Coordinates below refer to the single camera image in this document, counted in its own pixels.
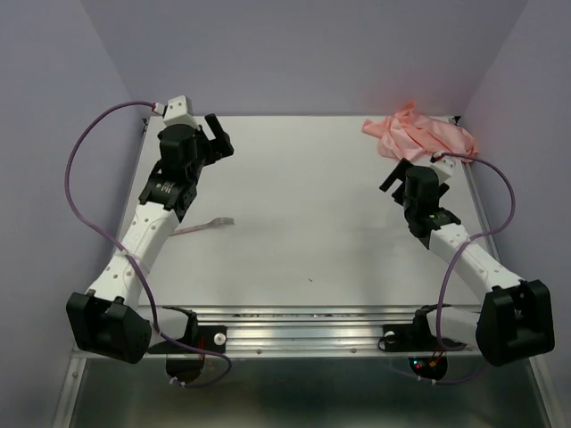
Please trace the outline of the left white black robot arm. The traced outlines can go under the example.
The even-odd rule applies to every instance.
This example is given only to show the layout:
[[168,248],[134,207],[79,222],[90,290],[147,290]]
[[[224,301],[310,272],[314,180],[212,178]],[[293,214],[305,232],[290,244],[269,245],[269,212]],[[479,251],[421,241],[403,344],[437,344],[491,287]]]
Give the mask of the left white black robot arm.
[[183,123],[158,133],[160,157],[138,197],[127,232],[114,244],[112,257],[96,280],[85,292],[69,297],[66,312],[80,350],[135,364],[164,342],[180,351],[198,343],[197,322],[190,312],[185,313],[186,321],[175,322],[166,332],[153,297],[148,299],[149,318],[137,308],[140,296],[151,292],[147,277],[153,264],[197,196],[203,169],[234,153],[218,117],[211,113],[204,120],[209,135],[203,126]]

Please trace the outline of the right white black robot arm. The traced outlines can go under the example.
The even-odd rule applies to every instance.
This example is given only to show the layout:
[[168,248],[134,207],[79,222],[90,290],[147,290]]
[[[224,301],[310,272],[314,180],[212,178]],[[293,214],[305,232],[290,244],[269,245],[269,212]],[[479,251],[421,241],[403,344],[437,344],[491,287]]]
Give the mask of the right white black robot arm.
[[479,299],[477,311],[438,301],[417,309],[411,322],[384,325],[379,347],[386,352],[478,350],[492,366],[551,352],[555,333],[549,288],[511,272],[477,243],[461,220],[441,206],[457,155],[439,152],[428,166],[402,159],[381,184],[394,182],[393,200],[402,206],[409,231],[447,263],[444,282],[457,274]]

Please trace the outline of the pink cloth napkin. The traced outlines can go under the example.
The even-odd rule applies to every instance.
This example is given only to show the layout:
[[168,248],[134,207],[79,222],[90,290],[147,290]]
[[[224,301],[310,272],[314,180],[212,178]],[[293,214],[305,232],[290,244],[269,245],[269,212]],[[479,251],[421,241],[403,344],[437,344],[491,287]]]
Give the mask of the pink cloth napkin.
[[377,140],[377,151],[385,158],[416,161],[436,152],[476,157],[476,140],[466,129],[416,112],[416,104],[405,104],[382,121],[366,119],[361,132]]

